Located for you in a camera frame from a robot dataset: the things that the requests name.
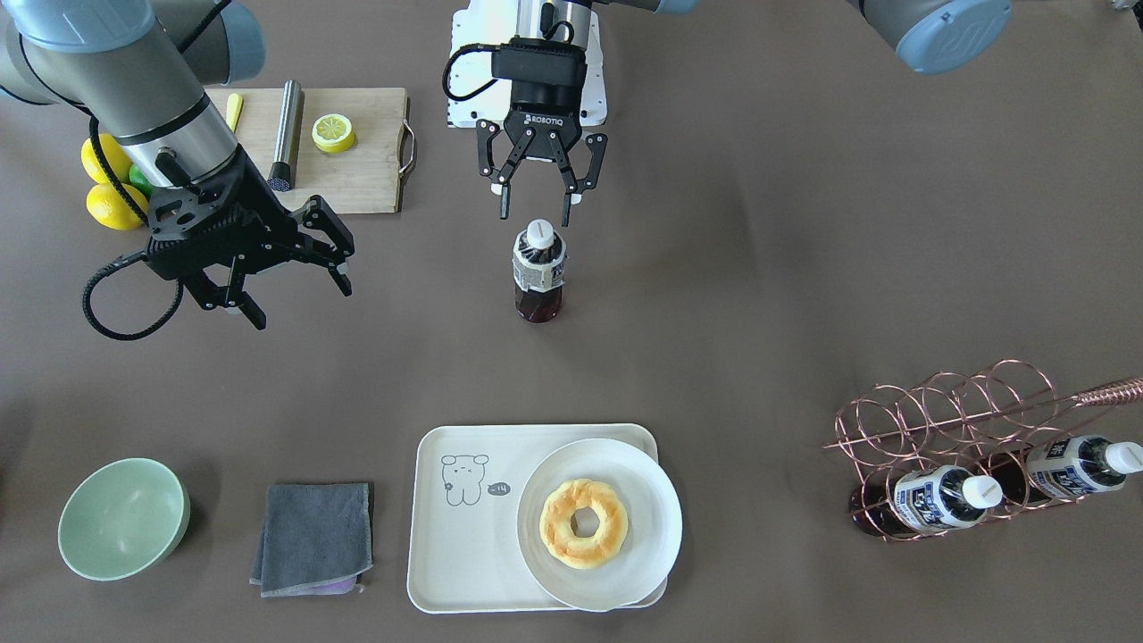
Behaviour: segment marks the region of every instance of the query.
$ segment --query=brown table surface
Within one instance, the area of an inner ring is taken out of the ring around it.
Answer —
[[[1105,2],[1016,2],[949,75],[905,69],[844,0],[718,2],[685,18],[600,6],[610,146],[561,230],[566,307],[530,327],[509,248],[557,218],[551,166],[512,218],[445,127],[462,1],[256,0],[270,49],[243,83],[407,87],[421,160],[399,215],[350,217],[343,298],[291,264],[247,281],[270,320],[191,302],[157,336],[95,335],[80,290],[145,234],[83,210],[86,120],[0,102],[0,640],[1040,641],[1143,629],[1143,481],[917,545],[846,524],[852,469],[820,447],[876,383],[1026,360],[1065,392],[1143,371],[1143,38]],[[169,283],[97,290],[142,327]],[[1138,439],[1138,409],[1100,425]],[[652,609],[432,617],[405,592],[414,456],[440,425],[638,423],[685,539]],[[142,456],[194,520],[160,566],[74,576],[56,523],[90,472]],[[247,585],[264,493],[371,481],[362,594]]]

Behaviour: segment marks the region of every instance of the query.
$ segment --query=copper wire rack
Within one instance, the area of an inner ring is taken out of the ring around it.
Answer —
[[[892,498],[890,482],[942,465],[984,474],[1001,465],[1018,466],[1026,477],[1018,452],[1079,435],[1117,408],[1141,400],[1143,378],[1061,396],[1039,369],[1004,360],[974,376],[942,372],[908,389],[874,386],[838,411],[837,441],[825,449],[842,451],[857,472],[850,519],[864,514],[887,542],[912,541],[948,532],[903,537],[877,527],[870,511],[882,505],[892,509],[885,500]],[[869,498],[882,500],[868,504]],[[1025,490],[1023,498],[1006,497],[982,522],[1008,521],[1077,500],[1033,500]]]

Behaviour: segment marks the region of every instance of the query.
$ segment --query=folded towel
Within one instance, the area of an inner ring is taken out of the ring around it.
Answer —
[[[370,568],[368,484],[280,484],[266,491],[250,572],[263,598],[345,594]]]

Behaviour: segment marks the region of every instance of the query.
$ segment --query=donut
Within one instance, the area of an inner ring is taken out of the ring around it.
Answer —
[[[580,509],[599,516],[596,533],[581,538],[572,520]],[[588,479],[567,481],[544,501],[539,538],[547,552],[569,568],[593,570],[620,553],[628,537],[628,511],[612,485]]]

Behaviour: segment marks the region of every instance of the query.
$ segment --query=metal muddler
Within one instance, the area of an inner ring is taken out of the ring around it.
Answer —
[[[304,93],[296,80],[287,80],[282,89],[282,111],[278,118],[278,138],[274,142],[274,162],[266,180],[275,192],[294,187],[294,166],[297,162],[297,139],[302,127]]]

